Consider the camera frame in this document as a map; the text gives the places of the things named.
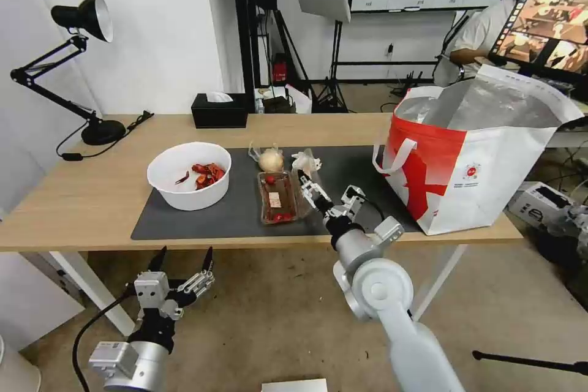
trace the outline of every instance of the lamp base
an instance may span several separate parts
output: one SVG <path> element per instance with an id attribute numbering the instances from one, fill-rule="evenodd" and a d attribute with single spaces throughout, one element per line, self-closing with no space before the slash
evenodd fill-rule
<path id="1" fill-rule="evenodd" d="M 121 122 L 109 120 L 90 122 L 81 132 L 81 139 L 88 145 L 110 144 L 121 139 L 127 129 Z"/>

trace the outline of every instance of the label on container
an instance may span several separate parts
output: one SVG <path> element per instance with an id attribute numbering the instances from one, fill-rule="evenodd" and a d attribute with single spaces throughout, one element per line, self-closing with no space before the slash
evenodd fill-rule
<path id="1" fill-rule="evenodd" d="M 269 192 L 269 206 L 272 208 L 282 208 L 282 203 L 280 202 L 280 193 Z"/>

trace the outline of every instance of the black tissue box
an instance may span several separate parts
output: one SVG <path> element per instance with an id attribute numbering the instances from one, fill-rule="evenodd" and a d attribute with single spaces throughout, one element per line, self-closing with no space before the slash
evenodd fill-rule
<path id="1" fill-rule="evenodd" d="M 192 116 L 198 129 L 236 128 L 247 125 L 246 94 L 227 94 L 233 101 L 208 102 L 206 94 L 197 94 L 192 103 Z"/>

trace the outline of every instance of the shopping bag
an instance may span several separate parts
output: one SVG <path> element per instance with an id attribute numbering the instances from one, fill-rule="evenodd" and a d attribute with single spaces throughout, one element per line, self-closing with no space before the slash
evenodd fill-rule
<path id="1" fill-rule="evenodd" d="M 411 89 L 373 164 L 427 235 L 491 225 L 563 123 L 583 114 L 532 78 L 482 66 L 472 80 Z"/>

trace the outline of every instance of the lamp shade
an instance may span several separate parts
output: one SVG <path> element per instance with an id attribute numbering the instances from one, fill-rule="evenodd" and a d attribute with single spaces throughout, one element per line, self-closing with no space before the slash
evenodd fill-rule
<path id="1" fill-rule="evenodd" d="M 112 21 L 104 0 L 84 0 L 78 7 L 53 6 L 51 17 L 64 28 L 85 29 L 97 39 L 112 42 Z"/>

